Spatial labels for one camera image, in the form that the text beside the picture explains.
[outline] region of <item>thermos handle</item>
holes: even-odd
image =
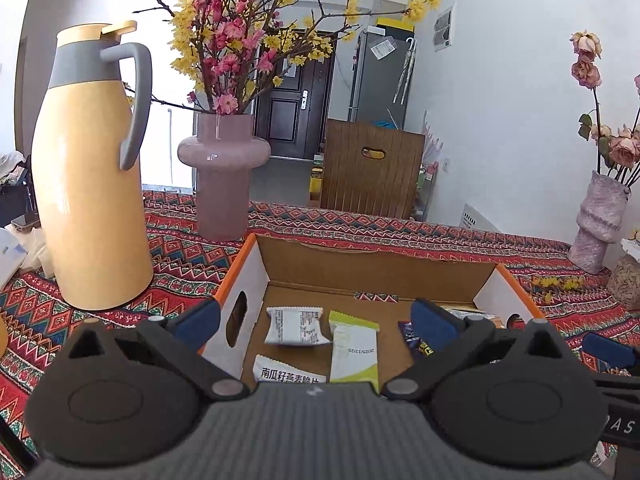
[[[120,144],[120,169],[124,171],[130,170],[136,163],[142,140],[145,138],[151,108],[151,53],[140,43],[123,43],[110,46],[100,52],[100,58],[105,62],[119,61],[129,57],[132,57],[136,63],[136,100],[133,105],[129,135]]]

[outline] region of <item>white snack wrapper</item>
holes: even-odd
[[[264,342],[273,345],[316,346],[330,343],[320,332],[319,306],[270,306],[271,325]]]
[[[330,383],[369,381],[378,392],[377,323],[332,310],[329,327],[334,335]]]
[[[258,354],[254,361],[255,382],[268,381],[271,383],[325,383],[324,375],[311,374],[304,370],[298,370],[293,366],[269,359]]]

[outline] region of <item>wooden chair back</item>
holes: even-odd
[[[409,218],[424,136],[328,119],[320,207]]]

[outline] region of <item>thermos lid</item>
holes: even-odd
[[[66,28],[58,33],[58,46],[77,41],[87,40],[115,40],[120,42],[123,34],[129,34],[138,28],[133,20],[127,20],[111,25],[111,23],[86,23]]]

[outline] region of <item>open box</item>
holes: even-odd
[[[360,299],[361,293],[390,295],[393,301]],[[203,357],[255,386],[257,354],[329,378],[332,345],[308,348],[267,345],[268,306],[321,306],[322,334],[332,339],[332,310],[371,320],[378,332],[378,376],[385,383],[413,364],[398,329],[410,318],[415,298],[441,306],[479,309],[504,323],[544,317],[501,264],[448,262],[383,251],[338,250],[251,234],[226,274],[216,299],[220,329]]]

